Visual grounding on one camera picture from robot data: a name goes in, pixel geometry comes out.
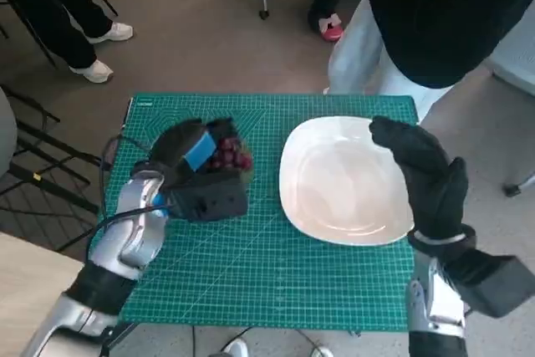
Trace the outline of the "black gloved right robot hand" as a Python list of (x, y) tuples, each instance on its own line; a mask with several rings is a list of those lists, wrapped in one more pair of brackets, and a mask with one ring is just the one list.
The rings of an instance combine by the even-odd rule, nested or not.
[(459, 236), (468, 190), (464, 159), (451, 159), (437, 138), (418, 125), (375, 116), (369, 131), (402, 170), (415, 230), (431, 240)]

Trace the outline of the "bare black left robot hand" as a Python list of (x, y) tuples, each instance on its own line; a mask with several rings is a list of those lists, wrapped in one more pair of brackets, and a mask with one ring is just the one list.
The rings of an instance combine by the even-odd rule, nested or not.
[(173, 125), (155, 141), (149, 162), (163, 173), (167, 186), (202, 177), (213, 180), (223, 173), (249, 184), (254, 176), (252, 153), (231, 117), (183, 120)]

